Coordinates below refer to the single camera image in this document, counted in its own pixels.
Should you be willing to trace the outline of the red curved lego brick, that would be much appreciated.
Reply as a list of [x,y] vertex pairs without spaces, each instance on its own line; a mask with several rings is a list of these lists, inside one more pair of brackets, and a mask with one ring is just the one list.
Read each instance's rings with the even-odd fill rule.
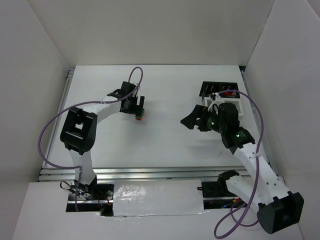
[[232,92],[225,92],[224,95],[226,97],[230,97],[230,98],[235,98],[237,96],[237,93],[232,91]]

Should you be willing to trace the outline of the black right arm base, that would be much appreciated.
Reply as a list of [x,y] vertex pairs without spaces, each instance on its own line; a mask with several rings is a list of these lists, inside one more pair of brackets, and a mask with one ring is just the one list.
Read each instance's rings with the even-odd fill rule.
[[205,210],[237,208],[244,202],[238,196],[221,186],[218,181],[203,181],[197,190],[202,193]]

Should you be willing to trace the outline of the long green lego brick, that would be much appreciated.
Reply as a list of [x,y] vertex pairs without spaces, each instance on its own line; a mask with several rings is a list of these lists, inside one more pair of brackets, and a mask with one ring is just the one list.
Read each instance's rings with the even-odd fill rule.
[[142,108],[135,116],[139,116],[141,114],[145,114],[145,109]]

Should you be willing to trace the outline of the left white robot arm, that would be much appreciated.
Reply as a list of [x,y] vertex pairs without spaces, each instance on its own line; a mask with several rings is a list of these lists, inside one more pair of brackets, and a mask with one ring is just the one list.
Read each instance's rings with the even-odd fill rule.
[[97,176],[93,170],[91,149],[93,148],[98,124],[117,113],[134,115],[139,119],[144,114],[144,96],[138,97],[140,85],[124,81],[121,88],[83,108],[68,110],[60,141],[68,150],[75,169],[74,185],[78,190],[94,196],[97,191]]

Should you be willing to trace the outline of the long red lego plate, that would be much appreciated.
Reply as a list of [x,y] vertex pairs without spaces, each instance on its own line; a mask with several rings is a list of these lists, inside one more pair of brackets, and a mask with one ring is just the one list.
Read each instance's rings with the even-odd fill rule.
[[136,115],[135,119],[138,120],[138,121],[141,121],[143,117],[144,117],[144,114]]

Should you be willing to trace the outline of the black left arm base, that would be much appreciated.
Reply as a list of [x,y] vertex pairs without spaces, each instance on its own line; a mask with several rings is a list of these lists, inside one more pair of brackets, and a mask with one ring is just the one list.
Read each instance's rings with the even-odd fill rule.
[[60,188],[68,191],[66,212],[95,212],[103,217],[112,217],[114,201],[114,184],[100,184],[95,193],[89,194],[78,190],[77,196],[75,185],[61,181]]

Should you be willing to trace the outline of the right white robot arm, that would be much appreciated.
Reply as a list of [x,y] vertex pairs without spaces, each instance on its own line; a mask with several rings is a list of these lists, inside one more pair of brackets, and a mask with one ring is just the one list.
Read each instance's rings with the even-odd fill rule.
[[253,184],[248,184],[238,173],[229,171],[225,187],[256,212],[265,232],[273,234],[300,221],[304,206],[302,195],[293,193],[259,153],[252,135],[240,126],[239,112],[233,103],[221,103],[212,111],[197,104],[180,122],[190,130],[197,127],[201,132],[215,131],[221,135],[223,145],[254,179]]

